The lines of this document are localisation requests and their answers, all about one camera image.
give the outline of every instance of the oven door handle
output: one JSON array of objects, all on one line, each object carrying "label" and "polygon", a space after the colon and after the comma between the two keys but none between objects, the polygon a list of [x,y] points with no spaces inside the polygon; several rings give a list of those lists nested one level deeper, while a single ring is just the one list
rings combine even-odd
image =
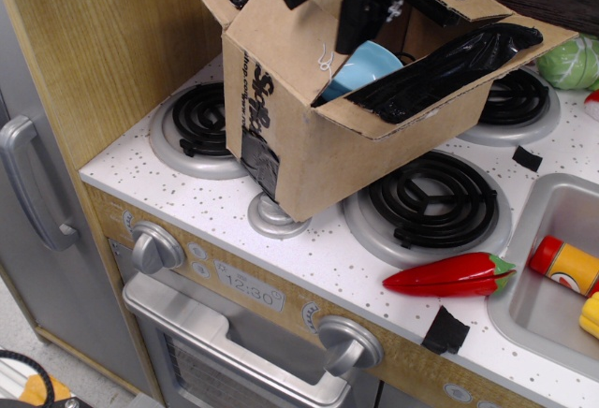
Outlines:
[{"label": "oven door handle", "polygon": [[16,116],[0,131],[0,160],[31,226],[46,247],[61,252],[77,242],[79,232],[67,224],[58,226],[48,210],[27,154],[35,138],[33,122],[26,116]]},{"label": "oven door handle", "polygon": [[160,331],[191,344],[236,374],[274,390],[281,397],[300,400],[310,407],[340,406],[351,390],[344,379],[325,371],[315,385],[310,385],[241,347],[226,336],[229,330],[226,317],[152,277],[136,274],[124,287],[123,298],[132,313],[151,321]]}]

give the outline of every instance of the toy mustard bottle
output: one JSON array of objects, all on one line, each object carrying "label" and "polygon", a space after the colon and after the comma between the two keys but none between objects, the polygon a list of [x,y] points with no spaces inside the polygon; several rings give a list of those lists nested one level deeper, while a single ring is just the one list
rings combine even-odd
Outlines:
[{"label": "toy mustard bottle", "polygon": [[529,267],[587,298],[599,291],[599,258],[555,237],[543,238]]}]

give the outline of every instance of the silver burner base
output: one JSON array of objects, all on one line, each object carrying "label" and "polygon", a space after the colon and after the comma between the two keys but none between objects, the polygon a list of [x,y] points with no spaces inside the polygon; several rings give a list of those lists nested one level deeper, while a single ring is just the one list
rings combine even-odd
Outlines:
[{"label": "silver burner base", "polygon": [[395,227],[378,213],[371,203],[368,189],[365,188],[343,201],[345,221],[354,237],[371,254],[399,269],[413,268],[467,252],[500,254],[512,231],[512,215],[507,196],[483,169],[462,158],[460,160],[476,170],[497,191],[496,225],[486,236],[456,248],[404,248],[393,237]]},{"label": "silver burner base", "polygon": [[310,220],[302,223],[294,221],[270,197],[260,193],[247,210],[250,226],[265,237],[283,240],[298,236],[310,225]]},{"label": "silver burner base", "polygon": [[166,165],[199,179],[222,181],[247,175],[245,168],[235,157],[213,157],[206,155],[185,155],[175,123],[172,121],[172,107],[187,90],[172,95],[158,108],[150,123],[150,144],[156,156]]},{"label": "silver burner base", "polygon": [[548,87],[547,112],[538,120],[532,120],[525,124],[477,124],[461,135],[458,135],[459,139],[483,146],[508,147],[532,143],[553,132],[560,122],[560,99],[555,89],[541,76],[531,70],[522,68],[522,71],[533,75],[543,85]]}]

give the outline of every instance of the green cabbage toy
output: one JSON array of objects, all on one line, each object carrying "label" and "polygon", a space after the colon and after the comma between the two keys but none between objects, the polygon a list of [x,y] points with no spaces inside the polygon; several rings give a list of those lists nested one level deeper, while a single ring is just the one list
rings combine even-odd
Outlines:
[{"label": "green cabbage toy", "polygon": [[555,88],[599,89],[599,40],[580,36],[536,60],[539,73]]}]

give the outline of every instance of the oven knob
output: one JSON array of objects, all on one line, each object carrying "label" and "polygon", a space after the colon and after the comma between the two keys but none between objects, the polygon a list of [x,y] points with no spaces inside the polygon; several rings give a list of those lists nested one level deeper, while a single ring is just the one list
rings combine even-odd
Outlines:
[{"label": "oven knob", "polygon": [[366,328],[341,316],[325,316],[318,338],[327,349],[325,370],[339,376],[351,368],[368,369],[383,359],[383,346]]},{"label": "oven knob", "polygon": [[133,226],[132,234],[135,247],[131,259],[136,270],[144,274],[154,274],[162,268],[171,270],[183,263],[183,248],[161,226],[139,221]]}]

